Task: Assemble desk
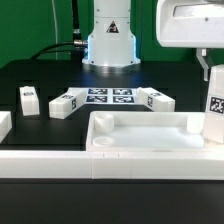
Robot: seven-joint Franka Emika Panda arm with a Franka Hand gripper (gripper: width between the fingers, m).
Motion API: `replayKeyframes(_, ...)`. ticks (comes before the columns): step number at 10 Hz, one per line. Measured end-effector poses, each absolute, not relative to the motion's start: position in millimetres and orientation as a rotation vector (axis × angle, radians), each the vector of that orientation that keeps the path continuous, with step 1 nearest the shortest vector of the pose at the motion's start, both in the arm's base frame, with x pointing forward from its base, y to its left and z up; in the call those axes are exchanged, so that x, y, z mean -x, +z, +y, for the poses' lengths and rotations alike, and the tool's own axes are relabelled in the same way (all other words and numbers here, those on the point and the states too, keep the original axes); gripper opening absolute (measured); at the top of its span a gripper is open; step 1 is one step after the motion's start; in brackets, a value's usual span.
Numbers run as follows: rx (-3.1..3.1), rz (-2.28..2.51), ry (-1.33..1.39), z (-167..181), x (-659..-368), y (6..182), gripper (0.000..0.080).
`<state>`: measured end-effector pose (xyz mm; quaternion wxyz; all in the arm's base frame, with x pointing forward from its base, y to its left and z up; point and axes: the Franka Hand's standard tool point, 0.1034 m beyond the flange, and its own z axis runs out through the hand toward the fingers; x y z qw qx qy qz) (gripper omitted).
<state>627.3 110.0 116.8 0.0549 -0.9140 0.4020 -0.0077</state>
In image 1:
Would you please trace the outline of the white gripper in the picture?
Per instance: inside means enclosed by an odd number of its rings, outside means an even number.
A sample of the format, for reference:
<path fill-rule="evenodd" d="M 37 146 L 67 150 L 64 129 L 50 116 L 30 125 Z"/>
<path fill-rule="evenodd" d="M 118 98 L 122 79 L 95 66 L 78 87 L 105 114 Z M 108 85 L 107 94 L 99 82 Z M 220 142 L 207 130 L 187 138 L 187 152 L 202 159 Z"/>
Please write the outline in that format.
<path fill-rule="evenodd" d="M 158 0 L 156 36 L 163 47 L 197 48 L 209 78 L 208 50 L 224 48 L 224 0 Z"/>

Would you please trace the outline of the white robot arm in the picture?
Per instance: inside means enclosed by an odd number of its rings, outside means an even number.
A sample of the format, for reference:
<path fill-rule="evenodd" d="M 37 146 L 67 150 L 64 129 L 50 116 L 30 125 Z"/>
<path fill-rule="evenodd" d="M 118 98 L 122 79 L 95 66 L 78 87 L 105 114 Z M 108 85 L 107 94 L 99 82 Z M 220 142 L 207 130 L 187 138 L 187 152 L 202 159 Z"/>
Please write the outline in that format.
<path fill-rule="evenodd" d="M 94 0 L 85 67 L 109 72 L 140 63 L 130 13 L 131 0 Z M 208 74 L 208 51 L 224 48 L 224 0 L 158 0 L 156 38 L 163 47 L 194 48 Z"/>

